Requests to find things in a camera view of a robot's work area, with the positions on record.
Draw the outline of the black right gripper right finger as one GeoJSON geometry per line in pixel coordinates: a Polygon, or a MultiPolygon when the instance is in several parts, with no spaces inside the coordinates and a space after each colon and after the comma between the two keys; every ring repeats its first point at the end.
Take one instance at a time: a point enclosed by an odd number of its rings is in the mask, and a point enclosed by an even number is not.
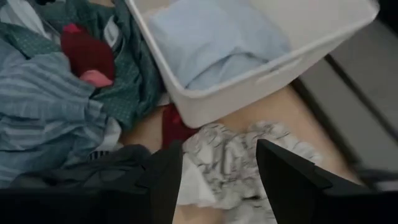
{"type": "Polygon", "coordinates": [[[332,186],[319,168],[265,139],[257,142],[256,159],[277,223],[315,223],[322,191],[332,186]]]}

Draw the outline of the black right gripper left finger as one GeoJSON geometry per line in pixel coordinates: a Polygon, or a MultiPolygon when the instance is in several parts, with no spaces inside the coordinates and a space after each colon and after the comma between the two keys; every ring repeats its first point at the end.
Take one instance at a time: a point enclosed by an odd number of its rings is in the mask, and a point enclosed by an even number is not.
{"type": "Polygon", "coordinates": [[[182,142],[173,141],[143,163],[144,173],[136,186],[144,190],[138,210],[139,223],[168,224],[174,219],[182,178],[182,142]]]}

